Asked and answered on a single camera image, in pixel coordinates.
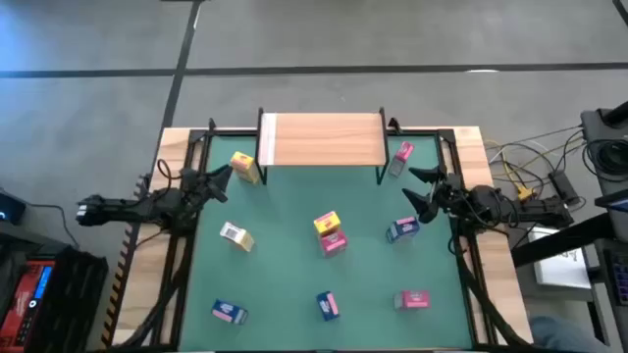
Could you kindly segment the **black plastic crate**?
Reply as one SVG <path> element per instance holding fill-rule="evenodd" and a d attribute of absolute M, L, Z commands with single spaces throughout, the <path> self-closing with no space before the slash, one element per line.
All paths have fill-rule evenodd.
<path fill-rule="evenodd" d="M 84 353 L 109 271 L 106 259 L 70 246 L 35 258 L 50 262 L 52 270 L 36 306 L 26 353 Z"/>

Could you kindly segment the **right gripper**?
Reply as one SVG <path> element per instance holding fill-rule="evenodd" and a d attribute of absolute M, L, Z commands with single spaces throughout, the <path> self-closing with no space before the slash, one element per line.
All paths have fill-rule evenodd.
<path fill-rule="evenodd" d="M 438 207 L 458 218 L 469 218 L 468 191 L 462 185 L 462 178 L 455 174 L 445 174 L 441 167 L 431 169 L 409 168 L 408 171 L 425 183 L 434 183 L 431 199 L 410 189 L 402 193 L 415 209 L 422 224 L 430 223 L 438 214 Z"/>

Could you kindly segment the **black device blue light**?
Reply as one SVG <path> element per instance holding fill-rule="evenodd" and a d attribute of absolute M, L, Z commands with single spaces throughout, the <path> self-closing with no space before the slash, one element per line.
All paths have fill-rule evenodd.
<path fill-rule="evenodd" d="M 18 226 L 25 212 L 26 204 L 23 201 L 0 191 L 0 222 Z"/>

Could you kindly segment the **yellow Corn Pops cereal box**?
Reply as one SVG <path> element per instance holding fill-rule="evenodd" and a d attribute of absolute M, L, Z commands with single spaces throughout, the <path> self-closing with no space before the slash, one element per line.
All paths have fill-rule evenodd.
<path fill-rule="evenodd" d="M 340 217 L 335 211 L 331 211 L 313 221 L 317 233 L 324 237 L 336 232 L 340 228 Z"/>
<path fill-rule="evenodd" d="M 231 166 L 237 175 L 250 183 L 257 183 L 260 179 L 255 160 L 239 151 L 231 157 Z"/>
<path fill-rule="evenodd" d="M 246 229 L 237 227 L 230 222 L 224 223 L 220 235 L 246 252 L 250 252 L 254 246 L 252 235 Z"/>

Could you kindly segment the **black power adapter brick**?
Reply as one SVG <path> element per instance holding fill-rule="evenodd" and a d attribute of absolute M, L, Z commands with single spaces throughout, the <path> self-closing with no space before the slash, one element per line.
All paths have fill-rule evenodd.
<path fill-rule="evenodd" d="M 567 206 L 575 206 L 580 203 L 580 195 L 575 191 L 571 181 L 564 171 L 554 171 L 549 173 L 549 181 L 557 196 Z"/>

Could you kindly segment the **black metal table frame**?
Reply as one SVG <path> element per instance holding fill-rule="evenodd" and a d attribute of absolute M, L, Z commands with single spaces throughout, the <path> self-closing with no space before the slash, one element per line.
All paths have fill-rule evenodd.
<path fill-rule="evenodd" d="M 445 165 L 457 172 L 467 186 L 492 181 L 482 134 L 476 126 L 429 126 L 437 133 L 444 151 Z M 167 127 L 158 140 L 156 156 L 178 169 L 185 163 L 197 168 L 207 138 L 203 127 Z M 98 344 L 106 350 L 126 341 L 147 317 L 163 285 L 182 263 L 191 242 L 174 240 L 164 234 L 153 250 L 141 250 L 136 243 L 155 232 L 150 225 L 129 224 L 125 228 L 120 258 L 114 274 L 110 304 L 103 322 Z M 475 240 L 463 238 L 460 245 L 467 250 L 467 268 L 485 287 L 488 297 L 504 320 L 524 340 L 532 333 L 516 276 L 507 238 L 493 230 L 485 231 Z"/>

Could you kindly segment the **white flat box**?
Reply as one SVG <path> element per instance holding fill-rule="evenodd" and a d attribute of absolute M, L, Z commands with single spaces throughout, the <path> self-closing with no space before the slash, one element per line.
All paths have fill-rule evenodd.
<path fill-rule="evenodd" d="M 545 286 L 590 289 L 582 248 L 568 250 L 534 263 L 536 283 Z"/>

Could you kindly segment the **person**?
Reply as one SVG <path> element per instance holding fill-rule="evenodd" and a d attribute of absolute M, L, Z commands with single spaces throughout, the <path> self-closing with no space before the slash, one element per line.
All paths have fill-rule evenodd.
<path fill-rule="evenodd" d="M 530 320 L 534 342 L 547 349 L 580 353 L 611 353 L 591 332 L 562 318 L 537 316 Z"/>

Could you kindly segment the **black keyboard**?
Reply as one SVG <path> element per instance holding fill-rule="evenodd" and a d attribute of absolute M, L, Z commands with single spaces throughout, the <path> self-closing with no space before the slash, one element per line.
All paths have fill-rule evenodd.
<path fill-rule="evenodd" d="M 628 307 L 628 252 L 605 249 L 603 266 L 619 306 Z"/>

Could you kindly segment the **green table mat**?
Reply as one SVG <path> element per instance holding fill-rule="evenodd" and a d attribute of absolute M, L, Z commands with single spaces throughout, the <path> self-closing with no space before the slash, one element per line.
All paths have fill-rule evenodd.
<path fill-rule="evenodd" d="M 394 221 L 414 215 L 404 188 L 430 189 L 409 171 L 377 184 L 375 170 L 361 167 L 273 167 L 266 184 L 233 176 L 228 201 L 208 202 L 200 216 L 181 350 L 470 347 L 447 216 L 413 237 L 387 241 Z M 326 258 L 313 221 L 331 211 L 348 243 Z M 250 252 L 220 235 L 225 222 L 252 235 Z M 401 290 L 428 290 L 431 307 L 397 310 L 393 298 Z M 325 291 L 340 309 L 328 322 L 316 302 Z M 217 299 L 247 310 L 244 324 L 214 317 Z"/>

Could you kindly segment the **grey desk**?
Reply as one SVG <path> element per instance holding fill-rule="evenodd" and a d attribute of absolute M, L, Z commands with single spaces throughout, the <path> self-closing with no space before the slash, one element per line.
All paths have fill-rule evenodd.
<path fill-rule="evenodd" d="M 628 101 L 613 109 L 584 111 L 582 159 L 599 181 L 602 196 L 595 204 L 628 215 Z"/>

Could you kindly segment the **black diagonal metal beam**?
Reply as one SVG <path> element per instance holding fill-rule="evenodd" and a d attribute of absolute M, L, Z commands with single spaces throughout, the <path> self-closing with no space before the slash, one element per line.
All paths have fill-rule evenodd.
<path fill-rule="evenodd" d="M 613 237 L 612 221 L 610 215 L 605 213 L 521 245 L 511 251 L 511 257 L 514 267 L 519 268 L 581 248 L 599 239 Z"/>

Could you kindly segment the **magenta Raisin Bran cereal box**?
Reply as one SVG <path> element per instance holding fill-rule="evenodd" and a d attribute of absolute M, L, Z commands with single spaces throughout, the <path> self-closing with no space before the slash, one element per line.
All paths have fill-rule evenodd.
<path fill-rule="evenodd" d="M 342 230 L 327 234 L 320 238 L 323 255 L 326 258 L 334 257 L 347 247 L 347 237 Z"/>
<path fill-rule="evenodd" d="M 401 290 L 394 296 L 393 305 L 397 310 L 430 308 L 430 292 L 428 290 Z"/>
<path fill-rule="evenodd" d="M 393 155 L 389 166 L 389 174 L 391 176 L 398 177 L 402 173 L 407 161 L 413 153 L 413 150 L 414 145 L 408 141 L 403 141 L 400 144 L 400 147 Z"/>

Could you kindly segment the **red black electronic device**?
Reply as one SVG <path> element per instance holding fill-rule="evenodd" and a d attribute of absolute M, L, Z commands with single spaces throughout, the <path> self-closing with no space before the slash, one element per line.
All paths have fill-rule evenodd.
<path fill-rule="evenodd" d="M 55 262 L 28 260 L 0 326 L 0 353 L 26 353 Z"/>

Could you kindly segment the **blue Frosted Flakes cereal box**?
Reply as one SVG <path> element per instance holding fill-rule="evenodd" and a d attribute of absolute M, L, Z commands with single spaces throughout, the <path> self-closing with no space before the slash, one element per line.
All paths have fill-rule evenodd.
<path fill-rule="evenodd" d="M 319 293 L 316 296 L 316 302 L 325 322 L 332 321 L 340 316 L 340 309 L 331 291 Z"/>
<path fill-rule="evenodd" d="M 248 317 L 247 310 L 221 299 L 217 299 L 214 302 L 211 314 L 218 319 L 234 325 L 243 325 Z"/>
<path fill-rule="evenodd" d="M 420 230 L 420 223 L 417 217 L 408 217 L 394 221 L 386 232 L 389 243 L 395 243 L 407 237 L 413 237 Z"/>

